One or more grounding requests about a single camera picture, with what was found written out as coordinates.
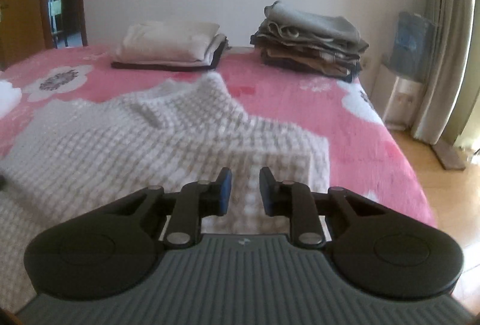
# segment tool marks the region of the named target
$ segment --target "folded gray garment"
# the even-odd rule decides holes
[[[361,41],[360,32],[344,17],[328,17],[297,11],[280,1],[265,7],[265,17],[276,22],[282,29],[295,36],[300,31],[311,32],[318,36],[345,40],[358,44]]]
[[[263,36],[274,36],[286,45],[309,44],[319,47],[337,50],[345,54],[363,53],[368,48],[368,43],[360,40],[359,43],[347,42],[346,40],[317,36],[308,31],[301,31],[294,27],[280,26],[269,19],[263,20],[258,28],[258,33]]]

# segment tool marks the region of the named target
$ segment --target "folded white garment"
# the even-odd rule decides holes
[[[185,62],[181,60],[136,60],[131,62],[136,65],[164,65],[174,67],[198,67],[198,66],[210,66],[213,61],[213,55],[217,48],[225,41],[227,37],[224,34],[216,35],[210,45],[207,48],[205,57],[203,60],[194,60],[193,62]]]
[[[130,26],[115,52],[123,63],[204,60],[220,26],[203,22],[145,22]]]
[[[22,90],[14,88],[13,85],[5,80],[0,80],[0,119],[7,116],[22,99]]]

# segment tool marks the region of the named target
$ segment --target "floral bedspread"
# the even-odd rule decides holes
[[[296,123],[329,141],[330,185],[342,186],[419,221],[435,225],[415,173],[373,110],[359,83],[296,74],[261,63],[255,52],[226,53],[217,71],[249,114]],[[14,65],[3,79],[23,92],[21,103],[0,120],[0,158],[51,99],[104,102],[173,78],[199,74],[117,70],[107,47],[48,50]]]

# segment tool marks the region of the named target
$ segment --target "pink bedspread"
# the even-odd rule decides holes
[[[419,221],[435,220],[415,173],[360,84],[296,74],[261,64],[256,53],[228,54],[218,70],[231,95],[250,114],[293,122],[328,138],[330,185],[348,188]],[[49,50],[6,70],[2,78],[23,97],[0,120],[0,157],[36,109],[51,99],[103,102],[151,88],[167,78],[193,81],[199,74],[114,70],[105,47]]]

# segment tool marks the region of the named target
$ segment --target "beige curtain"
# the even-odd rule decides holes
[[[434,145],[462,85],[472,36],[475,0],[428,0],[426,17],[437,26],[430,77],[412,136]]]

